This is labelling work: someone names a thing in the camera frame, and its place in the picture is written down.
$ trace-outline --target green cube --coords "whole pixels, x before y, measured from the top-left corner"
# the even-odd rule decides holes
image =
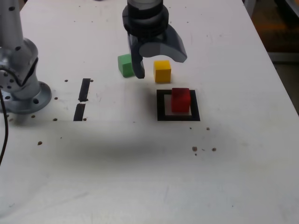
[[[125,78],[134,76],[131,55],[118,56],[118,69]]]

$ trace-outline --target cube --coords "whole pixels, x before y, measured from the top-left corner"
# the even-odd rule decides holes
[[[118,69],[125,78],[134,76],[132,58],[130,54],[118,56]]]
[[[188,113],[191,105],[191,95],[188,88],[173,88],[171,92],[171,111],[173,113]]]
[[[170,83],[171,66],[169,61],[154,62],[154,78],[156,83]]]

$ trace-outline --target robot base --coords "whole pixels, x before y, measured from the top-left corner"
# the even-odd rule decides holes
[[[5,108],[7,112],[15,114],[30,114],[43,109],[52,98],[50,87],[43,82],[39,82],[41,90],[39,93],[26,100],[15,99],[10,93],[2,91]]]

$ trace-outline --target black tape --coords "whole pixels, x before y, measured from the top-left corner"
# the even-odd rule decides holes
[[[88,101],[87,95],[88,95],[90,80],[91,80],[90,78],[84,78],[82,80],[81,90],[80,90],[79,99],[78,99],[80,102]]]
[[[84,110],[85,104],[77,104],[74,121],[83,121]]]

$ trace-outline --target black cable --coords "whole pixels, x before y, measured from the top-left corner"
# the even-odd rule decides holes
[[[0,166],[1,166],[2,159],[3,159],[4,153],[5,153],[5,149],[6,149],[7,140],[8,140],[8,120],[7,120],[6,108],[5,108],[1,90],[0,90],[0,101],[1,101],[1,106],[2,106],[3,115],[4,115],[4,123],[5,123],[5,137],[4,137],[2,151],[0,154]]]

